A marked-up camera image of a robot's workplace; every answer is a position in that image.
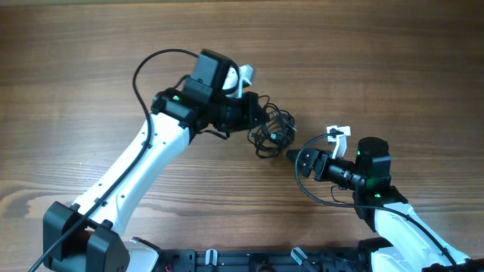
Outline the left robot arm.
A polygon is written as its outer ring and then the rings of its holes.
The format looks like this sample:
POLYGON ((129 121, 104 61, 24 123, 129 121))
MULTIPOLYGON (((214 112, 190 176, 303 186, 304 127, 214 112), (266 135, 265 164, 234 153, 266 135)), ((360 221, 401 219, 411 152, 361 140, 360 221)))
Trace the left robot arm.
POLYGON ((144 107, 145 121, 109 170, 69 205, 53 203, 43 217, 43 253, 37 266, 53 271, 164 271, 170 261, 152 243, 123 235, 135 208, 164 168, 194 137, 226 139, 267 119, 254 70, 204 49, 191 74, 144 107))

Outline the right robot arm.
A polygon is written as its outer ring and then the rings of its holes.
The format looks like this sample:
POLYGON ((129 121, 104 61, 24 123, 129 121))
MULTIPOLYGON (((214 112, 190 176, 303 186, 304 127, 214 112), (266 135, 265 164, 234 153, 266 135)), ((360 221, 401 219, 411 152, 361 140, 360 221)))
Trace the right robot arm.
POLYGON ((339 149, 332 153, 305 144, 288 150, 295 177, 312 175, 352 191, 352 203, 331 206, 354 209, 383 245, 369 250, 372 271, 481 271, 483 260, 457 250, 418 217, 408 200, 391 184, 388 143, 366 137, 358 142, 355 161, 345 160, 339 149))

